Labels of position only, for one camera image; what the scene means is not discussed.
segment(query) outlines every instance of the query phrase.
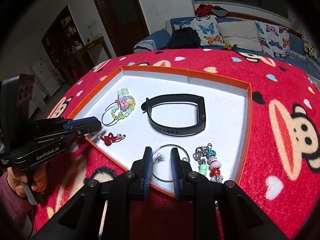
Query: green bead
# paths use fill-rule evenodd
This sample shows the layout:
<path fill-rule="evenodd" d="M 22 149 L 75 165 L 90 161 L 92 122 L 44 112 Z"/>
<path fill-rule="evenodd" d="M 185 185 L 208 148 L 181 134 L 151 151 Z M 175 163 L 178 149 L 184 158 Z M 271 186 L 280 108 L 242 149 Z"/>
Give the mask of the green bead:
<path fill-rule="evenodd" d="M 205 170 L 199 170 L 198 171 L 200 174 L 202 174 L 203 176 L 207 175 L 207 172 Z"/>
<path fill-rule="evenodd" d="M 206 164 L 201 164 L 199 170 L 207 170 L 207 165 Z"/>

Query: blue sofa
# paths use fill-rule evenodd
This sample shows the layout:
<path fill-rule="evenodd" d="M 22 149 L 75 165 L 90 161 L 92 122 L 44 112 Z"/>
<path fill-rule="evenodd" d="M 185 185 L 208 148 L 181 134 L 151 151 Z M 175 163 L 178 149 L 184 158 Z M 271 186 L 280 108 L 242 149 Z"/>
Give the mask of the blue sofa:
<path fill-rule="evenodd" d="M 195 17 L 182 17 L 182 18 L 173 18 L 165 22 L 166 29 L 159 30 L 142 41 L 138 42 L 134 48 L 134 53 L 140 53 L 140 52 L 146 52 L 146 51 L 155 51 L 158 49 L 163 48 L 167 45 L 172 31 L 174 30 L 174 25 L 178 24 L 182 21 L 193 19 Z M 241 19 L 236 18 L 216 18 L 218 23 L 221 22 L 232 22 L 232 21 L 242 21 Z M 283 58 L 276 58 L 277 60 L 284 61 L 286 63 L 289 63 L 291 65 L 294 65 L 300 69 L 302 69 L 304 72 L 306 72 L 308 75 L 313 76 L 320 80 L 320 66 L 317 61 L 315 61 L 313 58 L 309 58 L 307 54 L 305 54 L 303 48 L 304 48 L 304 42 L 299 37 L 289 33 L 290 37 L 290 53 L 288 57 Z M 206 46 L 208 49 L 221 49 L 221 46 Z M 271 57 L 263 52 L 260 51 L 251 51 L 247 49 L 238 49 L 239 52 L 246 52 L 251 54 L 256 54 L 264 57 Z"/>

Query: sleeve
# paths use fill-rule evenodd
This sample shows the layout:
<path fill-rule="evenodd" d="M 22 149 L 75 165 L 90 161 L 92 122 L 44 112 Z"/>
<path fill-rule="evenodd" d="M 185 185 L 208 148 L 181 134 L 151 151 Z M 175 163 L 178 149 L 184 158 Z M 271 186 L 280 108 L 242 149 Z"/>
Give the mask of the sleeve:
<path fill-rule="evenodd" d="M 0 201 L 17 225 L 23 228 L 28 212 L 31 210 L 31 204 L 11 190 L 7 177 L 7 172 L 0 177 Z"/>

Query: white pillow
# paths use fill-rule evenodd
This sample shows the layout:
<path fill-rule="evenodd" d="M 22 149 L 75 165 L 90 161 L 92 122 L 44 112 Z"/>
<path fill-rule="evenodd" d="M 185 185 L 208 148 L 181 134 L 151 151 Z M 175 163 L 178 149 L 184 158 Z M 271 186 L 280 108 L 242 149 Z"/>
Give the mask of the white pillow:
<path fill-rule="evenodd" d="M 255 24 L 263 53 L 272 57 L 289 55 L 290 38 L 288 28 L 259 21 L 255 21 Z"/>
<path fill-rule="evenodd" d="M 258 31 L 254 21 L 218 23 L 217 29 L 225 44 L 237 44 L 239 49 L 262 52 Z"/>
<path fill-rule="evenodd" d="M 180 26 L 191 27 L 196 30 L 201 40 L 201 46 L 223 46 L 224 43 L 216 25 L 217 21 L 215 17 L 208 15 L 183 21 L 178 25 L 175 24 L 173 27 L 175 30 L 179 29 Z"/>

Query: white refrigerator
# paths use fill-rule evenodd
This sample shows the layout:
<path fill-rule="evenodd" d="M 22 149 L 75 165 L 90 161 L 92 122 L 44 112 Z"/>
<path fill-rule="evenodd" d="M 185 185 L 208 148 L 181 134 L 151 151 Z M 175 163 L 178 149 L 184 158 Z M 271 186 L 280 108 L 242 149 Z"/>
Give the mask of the white refrigerator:
<path fill-rule="evenodd" d="M 38 77 L 38 80 L 41 82 L 44 92 L 48 97 L 52 97 L 60 88 L 60 85 L 58 84 L 54 76 L 52 76 L 43 58 L 41 57 L 35 63 L 33 63 L 31 65 L 31 69 Z"/>

